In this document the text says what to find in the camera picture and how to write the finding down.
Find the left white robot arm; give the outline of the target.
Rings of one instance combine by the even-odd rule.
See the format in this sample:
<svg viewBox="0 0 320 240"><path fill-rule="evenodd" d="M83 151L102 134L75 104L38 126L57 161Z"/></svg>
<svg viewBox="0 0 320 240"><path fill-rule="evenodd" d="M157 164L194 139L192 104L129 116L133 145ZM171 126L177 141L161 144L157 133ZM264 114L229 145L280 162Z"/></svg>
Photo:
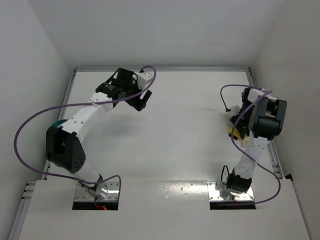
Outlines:
<svg viewBox="0 0 320 240"><path fill-rule="evenodd" d="M82 142L89 130L120 100L141 111L147 105L154 82L153 74L141 69L139 73L118 68L101 83L80 110L69 119L52 124L46 131L46 158L67 170L92 197L102 200L108 194L107 184L86 161Z"/></svg>

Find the tan lego plate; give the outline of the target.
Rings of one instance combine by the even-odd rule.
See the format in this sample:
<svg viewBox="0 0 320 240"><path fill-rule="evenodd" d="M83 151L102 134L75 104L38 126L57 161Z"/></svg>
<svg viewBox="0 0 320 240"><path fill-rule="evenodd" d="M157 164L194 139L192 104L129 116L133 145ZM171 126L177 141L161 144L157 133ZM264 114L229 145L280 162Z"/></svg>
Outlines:
<svg viewBox="0 0 320 240"><path fill-rule="evenodd" d="M242 148L246 148L249 142L249 137L245 136L242 140L241 140L241 147Z"/></svg>

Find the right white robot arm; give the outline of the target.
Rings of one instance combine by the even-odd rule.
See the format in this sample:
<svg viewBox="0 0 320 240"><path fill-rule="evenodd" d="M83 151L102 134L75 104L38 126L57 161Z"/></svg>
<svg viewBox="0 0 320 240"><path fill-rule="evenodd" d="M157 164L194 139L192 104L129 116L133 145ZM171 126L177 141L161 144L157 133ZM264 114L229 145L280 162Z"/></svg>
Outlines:
<svg viewBox="0 0 320 240"><path fill-rule="evenodd" d="M231 133L238 131L241 138L248 137L248 142L226 181L226 188L237 194L246 193L251 187L263 150L283 129L288 105L270 92L253 87L244 89L241 100L239 112L230 118Z"/></svg>

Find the yellow lego brick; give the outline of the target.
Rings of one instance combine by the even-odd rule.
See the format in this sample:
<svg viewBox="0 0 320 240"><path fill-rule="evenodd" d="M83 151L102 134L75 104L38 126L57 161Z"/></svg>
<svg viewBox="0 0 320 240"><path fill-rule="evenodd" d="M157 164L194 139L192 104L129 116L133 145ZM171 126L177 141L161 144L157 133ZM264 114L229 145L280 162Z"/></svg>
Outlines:
<svg viewBox="0 0 320 240"><path fill-rule="evenodd" d="M227 132L228 132L228 136L231 137L232 126L229 126L229 127L228 127ZM242 141L244 138L241 137L239 131L238 131L237 129L235 129L234 132L233 132L233 139L234 139L234 140L241 140L241 141Z"/></svg>

